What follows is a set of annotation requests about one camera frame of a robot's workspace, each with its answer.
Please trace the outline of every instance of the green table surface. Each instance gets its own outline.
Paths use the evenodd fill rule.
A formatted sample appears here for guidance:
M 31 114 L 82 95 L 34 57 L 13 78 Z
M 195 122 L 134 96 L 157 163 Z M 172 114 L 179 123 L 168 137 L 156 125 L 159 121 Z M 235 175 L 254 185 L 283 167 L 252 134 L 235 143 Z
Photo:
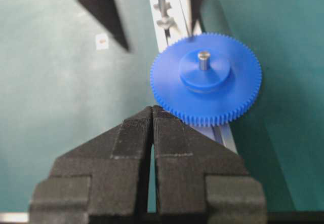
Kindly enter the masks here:
M 270 211 L 324 210 L 324 0 L 206 0 L 209 32 L 257 55 L 255 105 L 231 123 L 238 152 L 263 183 Z
M 0 0 L 0 212 L 26 211 L 57 156 L 155 104 L 149 0 L 116 1 L 131 53 L 76 0 Z M 232 34 L 262 65 L 260 96 L 231 127 L 270 211 L 324 210 L 323 3 L 205 0 L 202 9 L 206 31 Z M 108 50 L 96 50 L 100 33 Z

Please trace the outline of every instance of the gear teeth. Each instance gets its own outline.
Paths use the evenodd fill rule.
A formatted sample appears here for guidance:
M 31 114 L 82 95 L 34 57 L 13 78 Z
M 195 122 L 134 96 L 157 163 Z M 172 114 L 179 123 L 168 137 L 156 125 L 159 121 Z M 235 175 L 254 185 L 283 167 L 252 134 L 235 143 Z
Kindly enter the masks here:
M 253 56 L 253 58 L 255 58 L 254 62 L 256 63 L 256 66 L 257 66 L 257 86 L 256 86 L 255 90 L 253 91 L 251 97 L 246 102 L 244 102 L 241 106 L 239 106 L 237 109 L 235 109 L 233 111 L 229 111 L 229 112 L 224 113 L 222 115 L 210 116 L 210 117 L 198 117 L 198 116 L 191 116 L 191 115 L 183 114 L 180 111 L 174 110 L 169 105 L 167 105 L 155 90 L 155 86 L 154 86 L 154 82 L 153 82 L 153 72 L 154 72 L 155 63 L 159 59 L 161 53 L 164 53 L 171 46 L 166 47 L 161 53 L 159 53 L 156 56 L 154 62 L 152 63 L 151 69 L 150 69 L 150 85 L 151 85 L 152 93 L 153 93 L 154 98 L 156 99 L 157 103 L 160 106 L 162 106 L 166 111 L 169 111 L 171 114 L 173 114 L 176 117 L 180 118 L 184 123 L 186 123 L 188 125 L 193 125 L 193 126 L 210 126 L 210 125 L 211 126 L 218 126 L 218 125 L 222 125 L 222 124 L 225 124 L 225 123 L 229 123 L 229 122 L 231 122 L 233 120 L 236 120 L 237 118 L 242 116 L 244 113 L 246 113 L 247 110 L 255 103 L 257 95 L 258 95 L 259 90 L 261 88 L 261 84 L 262 84 L 262 68 L 261 68 L 261 65 L 259 63 L 258 58 L 254 54 L 254 52 L 247 45 L 243 44 L 242 42 L 240 42 L 239 40 L 237 40 L 237 39 L 235 39 L 235 38 L 233 38 L 231 36 L 228 36 L 228 35 L 225 35 L 225 34 L 219 34 L 219 33 L 207 32 L 207 33 L 202 33 L 200 35 L 194 35 L 194 37 L 197 37 L 197 36 L 209 36 L 209 35 L 218 35 L 218 36 L 222 36 L 222 37 L 225 37 L 227 39 L 233 40 L 236 43 L 239 43 L 241 46 L 244 46 L 248 50 L 248 52 Z M 187 38 L 181 38 L 181 39 L 177 40 L 176 42 L 174 42 L 172 44 L 172 46 L 180 43 L 181 41 L 183 41 L 185 39 L 187 39 Z

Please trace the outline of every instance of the plastic gear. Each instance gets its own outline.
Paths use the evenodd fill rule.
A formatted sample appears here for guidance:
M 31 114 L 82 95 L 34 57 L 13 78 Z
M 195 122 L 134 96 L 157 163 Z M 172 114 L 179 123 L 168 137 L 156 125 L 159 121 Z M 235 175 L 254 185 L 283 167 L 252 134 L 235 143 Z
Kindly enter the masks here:
M 207 70 L 199 68 L 201 51 L 210 53 Z M 221 125 L 243 115 L 255 102 L 261 81 L 259 61 L 246 45 L 212 33 L 168 46 L 150 71 L 158 104 L 195 126 Z

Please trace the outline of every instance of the white sticker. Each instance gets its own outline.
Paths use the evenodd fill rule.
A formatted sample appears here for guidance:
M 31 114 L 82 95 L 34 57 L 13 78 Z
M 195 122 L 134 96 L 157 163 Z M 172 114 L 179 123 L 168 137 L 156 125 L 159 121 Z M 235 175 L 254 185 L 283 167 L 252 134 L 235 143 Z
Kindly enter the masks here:
M 97 50 L 104 50 L 109 48 L 109 38 L 107 34 L 102 33 L 96 35 L 96 48 Z

